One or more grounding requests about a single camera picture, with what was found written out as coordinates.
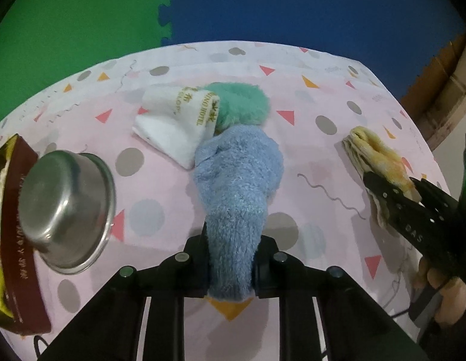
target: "patterned tablecloth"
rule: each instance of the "patterned tablecloth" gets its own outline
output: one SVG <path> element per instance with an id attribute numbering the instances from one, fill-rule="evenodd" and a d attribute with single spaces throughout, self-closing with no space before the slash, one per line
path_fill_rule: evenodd
<path id="1" fill-rule="evenodd" d="M 340 142 L 351 128 L 367 126 L 404 157 L 410 176 L 443 188 L 446 183 L 414 123 L 378 78 L 358 61 L 305 48 L 233 41 L 175 45 L 79 72 L 0 123 L 0 145 L 18 132 L 40 155 L 56 148 L 95 153 L 116 181 L 112 236 L 89 269 L 64 276 L 35 257 L 53 325 L 42 335 L 47 343 L 121 266 L 159 264 L 181 251 L 205 219 L 190 173 L 131 131 L 144 112 L 144 88 L 226 81 L 258 84 L 271 99 L 263 128 L 279 144 L 285 172 L 264 233 L 309 266 L 343 267 L 388 313 L 408 306 L 405 272 L 418 256 L 404 239 L 375 224 Z M 397 322 L 416 336 L 407 316 Z M 4 335 L 24 361 L 36 360 L 32 336 Z M 229 322 L 208 301 L 185 300 L 185 353 L 186 360 L 278 359 L 278 301 L 255 299 Z"/>

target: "yellow triangle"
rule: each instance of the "yellow triangle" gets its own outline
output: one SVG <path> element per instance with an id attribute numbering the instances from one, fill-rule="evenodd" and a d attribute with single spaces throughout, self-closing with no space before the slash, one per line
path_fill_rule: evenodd
<path id="1" fill-rule="evenodd" d="M 319 86 L 317 86 L 315 83 L 308 80 L 305 76 L 302 76 L 302 78 L 308 88 L 319 88 Z"/>
<path id="2" fill-rule="evenodd" d="M 98 77 L 98 81 L 104 81 L 104 80 L 109 80 L 109 77 L 106 73 L 102 72 Z"/>
<path id="3" fill-rule="evenodd" d="M 228 301 L 218 301 L 212 298 L 206 297 L 210 304 L 215 307 L 219 313 L 221 313 L 228 321 L 232 321 L 240 313 L 243 312 L 244 308 L 250 305 L 253 298 L 249 298 L 242 303 L 230 303 Z"/>
<path id="4" fill-rule="evenodd" d="M 383 126 L 383 128 L 386 130 L 386 133 L 388 134 L 388 137 L 392 138 L 393 140 L 396 138 L 395 136 L 393 136 L 393 135 L 390 133 L 390 130 L 386 129 L 385 126 Z"/>

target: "screw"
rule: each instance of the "screw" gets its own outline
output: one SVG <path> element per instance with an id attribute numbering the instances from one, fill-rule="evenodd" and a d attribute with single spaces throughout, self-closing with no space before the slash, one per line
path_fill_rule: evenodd
<path id="1" fill-rule="evenodd" d="M 344 274 L 343 269 L 338 266 L 328 267 L 327 271 L 330 274 L 330 276 L 335 277 L 335 278 L 341 278 Z"/>
<path id="2" fill-rule="evenodd" d="M 119 275 L 121 277 L 127 278 L 134 273 L 134 269 L 131 266 L 123 266 L 119 269 Z"/>
<path id="3" fill-rule="evenodd" d="M 178 252 L 174 255 L 174 259 L 176 259 L 177 262 L 187 262 L 188 259 L 190 259 L 190 255 L 186 252 Z"/>
<path id="4" fill-rule="evenodd" d="M 277 262 L 284 263 L 288 259 L 288 255 L 286 255 L 283 251 L 279 251 L 273 255 L 273 259 Z"/>

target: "stainless steel bowl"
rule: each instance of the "stainless steel bowl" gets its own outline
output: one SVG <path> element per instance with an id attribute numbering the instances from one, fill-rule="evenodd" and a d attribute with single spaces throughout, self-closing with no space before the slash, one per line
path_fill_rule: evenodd
<path id="1" fill-rule="evenodd" d="M 104 249 L 116 194 L 107 165 L 90 153 L 55 150 L 24 180 L 19 217 L 24 236 L 61 274 L 87 269 Z"/>

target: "orange triangle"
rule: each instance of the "orange triangle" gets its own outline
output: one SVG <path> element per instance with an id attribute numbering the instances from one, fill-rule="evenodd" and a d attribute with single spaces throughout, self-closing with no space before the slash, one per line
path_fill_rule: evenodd
<path id="1" fill-rule="evenodd" d="M 120 242 L 124 242 L 124 209 L 114 216 L 111 234 Z"/>
<path id="2" fill-rule="evenodd" d="M 113 109 L 109 109 L 108 111 L 105 111 L 104 113 L 102 114 L 99 114 L 96 116 L 96 119 L 99 121 L 99 122 L 102 122 L 102 123 L 106 123 L 109 116 L 111 115 L 111 112 L 113 111 Z"/>
<path id="3" fill-rule="evenodd" d="M 407 167 L 407 168 L 411 171 L 411 173 L 413 173 L 412 166 L 410 165 L 410 163 L 408 162 L 408 160 L 405 159 L 404 157 L 402 157 L 402 162 L 403 162 L 403 164 L 405 165 L 405 167 Z"/>
<path id="4" fill-rule="evenodd" d="M 230 303 L 228 301 L 218 301 L 212 298 L 206 297 L 209 303 L 215 307 L 219 313 L 221 313 L 228 321 L 232 321 L 240 313 L 244 311 L 244 308 L 250 305 L 253 298 L 249 298 L 242 303 Z"/>
<path id="5" fill-rule="evenodd" d="M 294 111 L 277 111 L 277 113 L 294 126 Z"/>
<path id="6" fill-rule="evenodd" d="M 393 135 L 390 133 L 390 130 L 386 129 L 385 126 L 383 126 L 383 128 L 386 130 L 386 133 L 388 134 L 388 137 L 390 137 L 392 140 L 396 139 L 396 137 L 393 136 Z"/>
<path id="7" fill-rule="evenodd" d="M 303 81 L 304 83 L 306 84 L 306 86 L 308 88 L 319 88 L 319 86 L 317 86 L 315 83 L 313 83 L 312 81 L 308 80 L 305 76 L 302 76 L 303 78 Z"/>
<path id="8" fill-rule="evenodd" d="M 102 72 L 98 77 L 98 81 L 104 81 L 104 80 L 109 80 L 109 77 L 106 73 Z"/>
<path id="9" fill-rule="evenodd" d="M 375 255 L 374 257 L 366 257 L 364 259 L 367 264 L 368 271 L 370 272 L 371 278 L 375 279 L 376 271 L 378 270 L 378 265 L 380 264 L 381 255 Z"/>
<path id="10" fill-rule="evenodd" d="M 260 68 L 265 73 L 266 76 L 269 76 L 270 74 L 272 74 L 275 71 L 274 69 L 267 68 L 266 66 L 261 66 L 260 65 Z"/>

